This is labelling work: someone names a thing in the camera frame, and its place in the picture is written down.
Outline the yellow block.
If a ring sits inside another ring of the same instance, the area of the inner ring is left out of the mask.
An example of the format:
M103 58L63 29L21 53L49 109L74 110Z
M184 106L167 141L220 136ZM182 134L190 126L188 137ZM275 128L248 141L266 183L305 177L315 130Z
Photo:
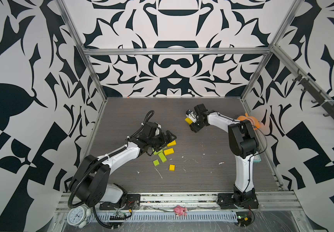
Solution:
M172 146L175 146L175 145L177 145L177 143L176 143L176 141L174 140L174 141L168 143L168 144L167 144L167 147L172 147Z
M164 155L165 156L168 156L168 155L171 155L171 154L174 154L174 153L175 153L175 151L174 151L173 148L169 148L169 149L164 150Z
M189 125L194 123L190 118L185 118L185 122L187 122Z

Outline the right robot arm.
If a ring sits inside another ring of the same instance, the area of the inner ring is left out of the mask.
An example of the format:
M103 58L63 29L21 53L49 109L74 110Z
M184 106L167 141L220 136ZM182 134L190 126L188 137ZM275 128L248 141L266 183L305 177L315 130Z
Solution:
M236 160L235 189L247 193L254 188L253 157L259 153L259 141L249 120L232 119L199 104L186 111L186 122L197 133L205 126L215 126L228 133L230 150Z

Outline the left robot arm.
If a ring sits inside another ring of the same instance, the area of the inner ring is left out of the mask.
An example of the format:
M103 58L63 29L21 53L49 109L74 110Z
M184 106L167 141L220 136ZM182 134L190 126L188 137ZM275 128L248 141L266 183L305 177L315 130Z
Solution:
M119 206L125 204L127 191L120 185L108 183L111 174L144 153L152 155L154 151L162 150L177 138L168 130L162 131L160 124L151 122L153 115L154 111L149 111L141 127L128 136L120 148L105 155L88 155L83 159L69 184L69 208L81 205L94 207L99 202Z

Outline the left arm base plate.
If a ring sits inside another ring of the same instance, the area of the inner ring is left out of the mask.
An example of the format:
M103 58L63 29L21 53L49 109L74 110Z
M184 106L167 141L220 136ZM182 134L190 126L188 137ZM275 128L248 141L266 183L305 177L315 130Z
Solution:
M140 194L123 195L117 203L103 202L100 204L100 210L129 210L137 209L140 205Z

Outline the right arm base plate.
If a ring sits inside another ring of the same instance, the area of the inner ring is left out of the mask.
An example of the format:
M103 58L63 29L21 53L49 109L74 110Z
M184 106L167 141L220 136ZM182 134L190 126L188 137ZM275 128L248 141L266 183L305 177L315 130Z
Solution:
M217 204L221 209L258 209L259 202L253 192L219 193Z

